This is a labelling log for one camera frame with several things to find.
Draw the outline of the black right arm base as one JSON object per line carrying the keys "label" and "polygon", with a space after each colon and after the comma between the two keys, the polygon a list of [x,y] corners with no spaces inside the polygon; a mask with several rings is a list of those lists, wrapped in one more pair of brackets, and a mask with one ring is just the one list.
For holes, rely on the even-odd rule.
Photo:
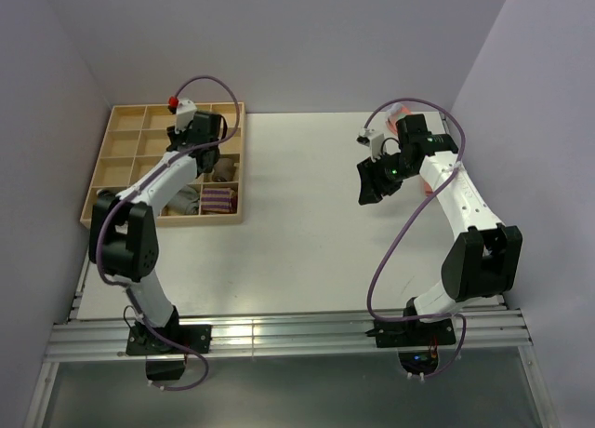
{"label": "black right arm base", "polygon": [[398,358],[408,377],[425,380],[440,370],[441,346],[456,344],[456,335],[451,319],[423,322],[418,319],[407,321],[380,321],[365,332],[373,338],[378,349],[404,348]]}

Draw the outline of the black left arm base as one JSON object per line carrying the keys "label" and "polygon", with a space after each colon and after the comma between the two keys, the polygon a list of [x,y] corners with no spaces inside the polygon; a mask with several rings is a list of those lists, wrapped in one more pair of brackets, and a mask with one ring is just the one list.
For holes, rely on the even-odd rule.
{"label": "black left arm base", "polygon": [[[129,327],[125,355],[145,358],[145,375],[151,385],[167,391],[189,390],[202,384],[210,367],[205,358],[210,350],[211,325],[179,325],[147,328],[140,322]],[[203,363],[202,375],[194,382],[180,385],[193,356]]]}

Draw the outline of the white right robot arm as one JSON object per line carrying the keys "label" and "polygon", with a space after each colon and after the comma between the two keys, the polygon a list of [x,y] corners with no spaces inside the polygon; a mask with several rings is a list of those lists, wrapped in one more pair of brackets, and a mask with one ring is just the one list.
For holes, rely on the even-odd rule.
{"label": "white right robot arm", "polygon": [[438,282],[414,297],[401,317],[404,337],[425,342],[434,322],[452,317],[468,301],[491,298],[512,289],[522,250],[522,233],[506,225],[486,204],[462,164],[463,147],[446,134],[434,134],[422,114],[396,123],[398,152],[385,150],[383,133],[363,129],[357,141],[370,154],[357,166],[358,202],[370,205],[396,193],[418,176],[428,184],[453,233],[454,243],[441,266]]}

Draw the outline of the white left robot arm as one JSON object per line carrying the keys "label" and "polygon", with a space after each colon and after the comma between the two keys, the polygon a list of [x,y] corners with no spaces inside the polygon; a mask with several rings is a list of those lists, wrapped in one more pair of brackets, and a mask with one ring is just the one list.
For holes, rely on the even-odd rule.
{"label": "white left robot arm", "polygon": [[137,317],[133,337],[155,352],[190,351],[183,345],[178,310],[155,271],[156,219],[183,186],[213,170],[227,133],[227,122],[219,114],[177,114],[157,165],[121,193],[100,193],[93,206],[89,259],[105,284],[124,290]]}

